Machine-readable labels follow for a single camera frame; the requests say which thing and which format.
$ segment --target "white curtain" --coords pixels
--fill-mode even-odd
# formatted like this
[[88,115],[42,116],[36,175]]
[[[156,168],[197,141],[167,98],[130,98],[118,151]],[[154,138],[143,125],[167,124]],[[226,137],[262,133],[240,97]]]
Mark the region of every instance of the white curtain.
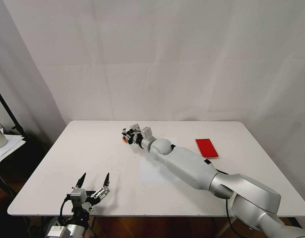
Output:
[[[65,122],[1,0],[0,93],[27,135],[50,148],[65,128]],[[7,130],[14,126],[1,103],[0,125]]]
[[243,122],[305,199],[305,1],[4,0],[66,122]]

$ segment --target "table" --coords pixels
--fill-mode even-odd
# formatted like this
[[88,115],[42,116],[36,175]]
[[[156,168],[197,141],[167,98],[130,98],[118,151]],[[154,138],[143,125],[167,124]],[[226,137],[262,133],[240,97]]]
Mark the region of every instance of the table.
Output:
[[[63,199],[84,172],[87,190],[100,188],[109,172],[111,192],[94,207],[94,216],[226,216],[225,200],[193,189],[139,146],[122,141],[122,128],[135,123],[196,153],[195,139],[210,138],[219,154],[211,159],[217,169],[245,174],[279,192],[280,217],[305,217],[305,201],[242,123],[202,121],[72,121],[8,213],[58,216]],[[63,214],[71,215],[71,208],[66,203]]]

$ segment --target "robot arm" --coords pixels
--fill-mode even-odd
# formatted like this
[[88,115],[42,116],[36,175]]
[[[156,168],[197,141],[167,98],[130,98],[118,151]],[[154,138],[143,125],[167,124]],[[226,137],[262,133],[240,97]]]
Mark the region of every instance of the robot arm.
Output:
[[[93,211],[93,206],[103,200],[109,190],[109,173],[106,175],[104,185],[97,191],[86,191],[81,188],[85,179],[86,173],[78,180],[75,187],[72,187],[72,192],[66,195],[61,209],[60,217],[58,218],[60,226],[52,226],[48,232],[49,238],[83,238],[86,230],[89,230],[91,237],[96,235],[89,228],[88,220],[90,213]],[[71,200],[73,208],[73,216],[68,221],[64,221],[62,217],[62,209],[68,200]]]
[[141,133],[138,133],[138,124],[132,128],[136,128],[136,136],[125,136],[129,131],[124,129],[124,140],[129,144],[138,144],[193,188],[210,191],[222,199],[230,199],[236,193],[232,211],[246,225],[262,231],[268,238],[305,237],[305,230],[285,226],[277,217],[281,196],[273,189],[245,175],[220,173],[209,160],[198,154],[172,145],[167,139],[154,138],[149,127],[145,127]]

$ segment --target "stack of paper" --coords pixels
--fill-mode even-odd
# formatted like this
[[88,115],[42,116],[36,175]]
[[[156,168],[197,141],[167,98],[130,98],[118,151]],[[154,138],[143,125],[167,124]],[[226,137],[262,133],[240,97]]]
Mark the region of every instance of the stack of paper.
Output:
[[19,135],[5,135],[5,137],[8,142],[0,147],[0,162],[25,143],[23,137]]

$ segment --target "red object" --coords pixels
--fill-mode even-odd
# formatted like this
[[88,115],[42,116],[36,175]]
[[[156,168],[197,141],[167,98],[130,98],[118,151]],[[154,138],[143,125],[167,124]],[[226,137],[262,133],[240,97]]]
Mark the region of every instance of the red object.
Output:
[[210,139],[196,139],[201,155],[205,158],[217,158],[219,157]]

